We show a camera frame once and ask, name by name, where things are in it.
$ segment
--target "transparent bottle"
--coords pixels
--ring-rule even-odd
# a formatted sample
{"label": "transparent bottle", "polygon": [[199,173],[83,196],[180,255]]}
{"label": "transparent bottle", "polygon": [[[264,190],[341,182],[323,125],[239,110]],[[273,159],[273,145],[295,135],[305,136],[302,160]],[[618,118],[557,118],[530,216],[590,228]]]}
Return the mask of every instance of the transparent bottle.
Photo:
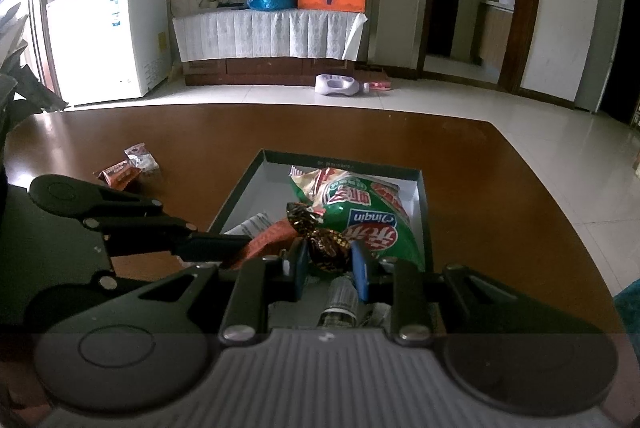
{"label": "transparent bottle", "polygon": [[318,327],[322,329],[353,328],[358,323],[358,292],[348,276],[331,282],[326,307],[320,315]]}

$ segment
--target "snack bag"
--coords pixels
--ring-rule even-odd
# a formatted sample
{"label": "snack bag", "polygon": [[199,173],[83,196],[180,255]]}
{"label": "snack bag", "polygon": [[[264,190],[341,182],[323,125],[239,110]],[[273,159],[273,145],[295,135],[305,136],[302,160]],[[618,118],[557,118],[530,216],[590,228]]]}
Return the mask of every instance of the snack bag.
{"label": "snack bag", "polygon": [[300,200],[322,214],[323,227],[363,241],[375,257],[395,256],[424,271],[397,186],[336,168],[305,173],[292,167],[289,176]]}

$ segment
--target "refrigerator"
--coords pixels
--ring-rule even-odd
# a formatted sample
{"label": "refrigerator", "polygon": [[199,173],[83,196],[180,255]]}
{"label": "refrigerator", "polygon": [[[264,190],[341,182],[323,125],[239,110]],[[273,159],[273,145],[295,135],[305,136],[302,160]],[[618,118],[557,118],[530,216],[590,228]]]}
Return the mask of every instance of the refrigerator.
{"label": "refrigerator", "polygon": [[597,112],[618,49],[625,0],[598,0],[591,45],[584,64],[575,106]]}
{"label": "refrigerator", "polygon": [[169,75],[166,0],[55,0],[47,16],[69,104],[142,97]]}

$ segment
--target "plastic bottle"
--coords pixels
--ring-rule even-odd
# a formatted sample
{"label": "plastic bottle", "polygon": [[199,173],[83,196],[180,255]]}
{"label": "plastic bottle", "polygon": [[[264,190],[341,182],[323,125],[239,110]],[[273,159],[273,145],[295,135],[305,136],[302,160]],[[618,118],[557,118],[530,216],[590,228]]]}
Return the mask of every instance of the plastic bottle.
{"label": "plastic bottle", "polygon": [[322,329],[353,328],[358,323],[358,292],[347,276],[331,282],[324,312],[318,327]]}
{"label": "plastic bottle", "polygon": [[321,74],[316,77],[316,92],[322,95],[341,94],[356,95],[357,93],[369,93],[369,83],[360,85],[353,77],[345,75]]}

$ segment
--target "gold and black candy wrapper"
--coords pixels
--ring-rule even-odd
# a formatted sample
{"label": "gold and black candy wrapper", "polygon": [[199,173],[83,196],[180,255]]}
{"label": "gold and black candy wrapper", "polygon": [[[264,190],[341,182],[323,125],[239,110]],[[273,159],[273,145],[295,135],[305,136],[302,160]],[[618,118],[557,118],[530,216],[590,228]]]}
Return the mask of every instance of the gold and black candy wrapper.
{"label": "gold and black candy wrapper", "polygon": [[309,240],[309,257],[316,267],[331,273],[351,270],[351,248],[342,233],[322,227],[322,217],[306,204],[289,202],[287,218],[296,232]]}

